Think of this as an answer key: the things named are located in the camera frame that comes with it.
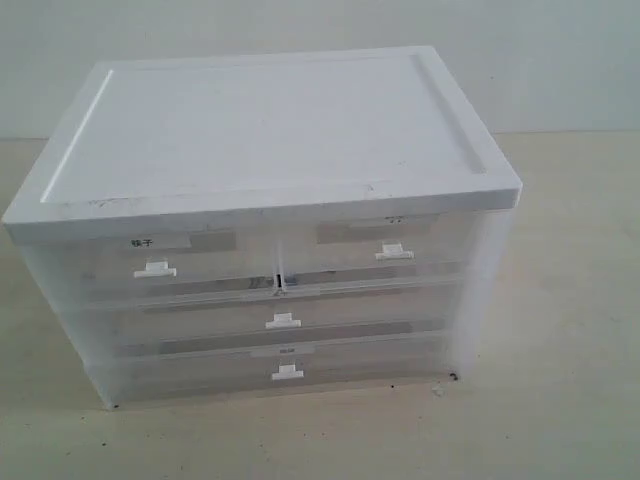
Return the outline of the white translucent drawer cabinet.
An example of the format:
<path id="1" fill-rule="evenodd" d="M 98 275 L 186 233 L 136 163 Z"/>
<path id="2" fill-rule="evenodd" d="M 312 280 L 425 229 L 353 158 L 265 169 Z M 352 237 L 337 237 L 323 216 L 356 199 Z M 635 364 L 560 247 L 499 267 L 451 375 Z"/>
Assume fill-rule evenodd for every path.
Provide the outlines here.
<path id="1" fill-rule="evenodd" d="M 78 353 L 95 370 L 116 357 L 87 315 L 199 303 L 247 303 L 459 283 L 448 326 L 457 374 L 477 333 L 522 183 L 443 60 L 429 46 L 103 62 L 95 66 L 6 210 L 3 222 Z M 279 235 L 289 226 L 472 213 L 457 273 L 288 286 Z M 273 278 L 89 288 L 85 257 L 114 240 L 218 230 L 268 233 Z"/>

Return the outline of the small drawer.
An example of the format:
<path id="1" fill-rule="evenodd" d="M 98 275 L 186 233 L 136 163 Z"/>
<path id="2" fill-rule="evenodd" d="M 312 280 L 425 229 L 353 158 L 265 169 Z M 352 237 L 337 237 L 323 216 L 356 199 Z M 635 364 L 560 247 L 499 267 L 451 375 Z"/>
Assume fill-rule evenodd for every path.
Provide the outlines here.
<path id="1" fill-rule="evenodd" d="M 472 213 L 296 224 L 279 235 L 288 286 L 459 272 L 473 243 Z"/>
<path id="2" fill-rule="evenodd" d="M 253 230 L 218 230 L 147 235 L 114 240 L 89 253 L 79 270 L 82 284 L 146 289 L 208 281 L 245 282 L 273 278 L 276 248 L 271 235 Z"/>

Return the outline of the top left small drawer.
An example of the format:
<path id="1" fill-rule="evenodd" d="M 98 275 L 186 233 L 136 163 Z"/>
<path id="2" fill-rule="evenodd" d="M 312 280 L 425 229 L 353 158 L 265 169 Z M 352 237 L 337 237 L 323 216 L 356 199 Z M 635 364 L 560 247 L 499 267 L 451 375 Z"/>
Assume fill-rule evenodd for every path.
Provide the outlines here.
<path id="1" fill-rule="evenodd" d="M 114 240 L 89 253 L 79 270 L 82 284 L 146 289 L 208 281 L 245 282 L 273 278 L 276 248 L 271 235 L 253 230 L 218 230 L 147 235 Z"/>

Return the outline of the top right small drawer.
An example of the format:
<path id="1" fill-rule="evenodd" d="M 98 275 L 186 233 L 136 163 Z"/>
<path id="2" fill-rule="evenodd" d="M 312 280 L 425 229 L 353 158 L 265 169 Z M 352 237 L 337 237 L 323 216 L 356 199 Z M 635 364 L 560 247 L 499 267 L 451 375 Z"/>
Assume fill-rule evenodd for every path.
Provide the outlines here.
<path id="1" fill-rule="evenodd" d="M 459 272 L 473 243 L 472 213 L 296 224 L 279 235 L 288 286 Z"/>

